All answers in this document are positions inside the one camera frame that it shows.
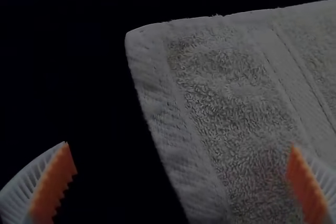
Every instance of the towel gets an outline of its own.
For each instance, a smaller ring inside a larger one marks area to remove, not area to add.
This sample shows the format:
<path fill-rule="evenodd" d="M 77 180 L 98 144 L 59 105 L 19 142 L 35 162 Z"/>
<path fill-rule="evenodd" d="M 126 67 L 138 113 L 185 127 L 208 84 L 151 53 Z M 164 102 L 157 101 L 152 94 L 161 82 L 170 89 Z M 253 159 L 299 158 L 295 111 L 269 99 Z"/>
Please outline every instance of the towel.
<path fill-rule="evenodd" d="M 190 223 L 303 223 L 292 143 L 336 167 L 336 1 L 126 34 L 153 140 Z"/>

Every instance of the dark surface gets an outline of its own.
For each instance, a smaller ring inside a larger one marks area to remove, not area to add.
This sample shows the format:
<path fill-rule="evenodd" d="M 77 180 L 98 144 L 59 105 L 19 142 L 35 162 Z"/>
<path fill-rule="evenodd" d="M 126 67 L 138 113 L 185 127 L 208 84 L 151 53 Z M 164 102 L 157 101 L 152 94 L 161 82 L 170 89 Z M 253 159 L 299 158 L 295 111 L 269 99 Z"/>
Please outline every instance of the dark surface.
<path fill-rule="evenodd" d="M 143 120 L 126 32 L 171 19 L 318 0 L 2 0 L 0 187 L 69 141 L 79 175 L 55 223 L 184 223 Z"/>

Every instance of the white towel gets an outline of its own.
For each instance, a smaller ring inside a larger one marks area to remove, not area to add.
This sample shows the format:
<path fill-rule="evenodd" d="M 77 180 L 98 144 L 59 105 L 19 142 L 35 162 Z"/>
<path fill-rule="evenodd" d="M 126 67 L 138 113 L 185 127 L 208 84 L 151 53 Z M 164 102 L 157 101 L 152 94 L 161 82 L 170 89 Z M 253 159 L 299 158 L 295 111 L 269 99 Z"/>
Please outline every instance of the white towel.
<path fill-rule="evenodd" d="M 130 31 L 129 67 L 190 223 L 302 223 L 291 143 L 336 167 L 336 1 Z"/>

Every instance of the black background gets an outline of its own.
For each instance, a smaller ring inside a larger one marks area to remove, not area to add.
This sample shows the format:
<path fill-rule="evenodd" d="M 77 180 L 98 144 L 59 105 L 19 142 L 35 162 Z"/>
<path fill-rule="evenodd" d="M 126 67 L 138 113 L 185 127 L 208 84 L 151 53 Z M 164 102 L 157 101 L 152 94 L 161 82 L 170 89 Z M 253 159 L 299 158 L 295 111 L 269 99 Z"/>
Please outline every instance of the black background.
<path fill-rule="evenodd" d="M 319 0 L 1 0 L 0 187 L 68 141 L 79 175 L 55 223 L 185 223 L 143 120 L 126 32 Z"/>

